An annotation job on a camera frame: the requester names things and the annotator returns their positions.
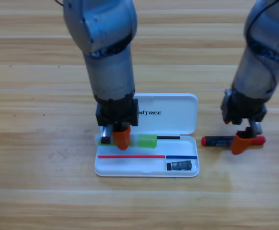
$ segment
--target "white plastic case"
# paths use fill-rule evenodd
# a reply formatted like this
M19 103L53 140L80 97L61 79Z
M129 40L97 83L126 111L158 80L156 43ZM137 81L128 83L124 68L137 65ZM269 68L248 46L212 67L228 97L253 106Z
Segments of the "white plastic case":
M197 176L200 168L196 140L191 136L181 136L196 130L197 97L187 93L140 93L135 94L135 98L139 100L139 125L131 127L131 134L178 136L180 139L160 139L155 149L129 147L121 151L116 146L98 146L96 174L127 177ZM100 158L117 155L156 158ZM167 163L181 161L191 161L191 170L167 169Z

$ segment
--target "blue line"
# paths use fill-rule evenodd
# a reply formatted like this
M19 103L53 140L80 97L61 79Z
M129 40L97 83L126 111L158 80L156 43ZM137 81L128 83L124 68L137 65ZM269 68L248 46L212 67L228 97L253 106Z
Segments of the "blue line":
M166 156L166 159L191 159L191 160L197 160L197 156Z

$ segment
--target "case lid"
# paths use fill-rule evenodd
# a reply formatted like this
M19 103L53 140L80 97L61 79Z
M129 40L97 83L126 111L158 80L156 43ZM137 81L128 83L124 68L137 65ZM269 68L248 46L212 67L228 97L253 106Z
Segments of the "case lid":
M134 98L139 100L139 125L131 127L131 134L180 135L196 130L198 99L195 95L138 93Z

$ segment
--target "black cable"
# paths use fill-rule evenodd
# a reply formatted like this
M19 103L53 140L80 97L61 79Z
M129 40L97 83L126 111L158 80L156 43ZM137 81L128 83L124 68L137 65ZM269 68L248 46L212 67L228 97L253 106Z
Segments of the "black cable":
M273 3L269 4L268 6L264 7L259 14L256 15L256 17L253 19L253 21L249 24L249 27L247 29L247 32L246 32L246 42L251 50L251 52L253 53L253 55L262 63L262 65L265 66L265 68L268 69L268 71L270 72L271 74L271 77L273 79L273 82L274 82L274 86L271 87L270 90L267 91L267 93L270 93L270 92L273 92L276 85L277 85L277 80L276 80L276 76L275 76L275 73L274 71L267 65L265 64L260 58L257 57L257 55L254 53L254 51L252 50L252 48L250 47L251 45L251 36L250 36L250 30L251 28L253 27L253 25L255 24L255 22L258 20L258 18L264 13L264 11L268 10L269 8L271 8L272 6L274 6L275 4L277 4L279 2L279 0L275 0Z
M59 2L58 0L54 0L58 5L61 5L62 7L64 7L63 3Z

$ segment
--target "red line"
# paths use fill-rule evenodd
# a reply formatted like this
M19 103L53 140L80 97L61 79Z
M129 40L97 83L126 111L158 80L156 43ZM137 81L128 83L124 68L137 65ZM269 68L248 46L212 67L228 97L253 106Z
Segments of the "red line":
M139 158L149 158L149 159L165 159L164 155L99 155L98 158L125 158L125 159L139 159Z

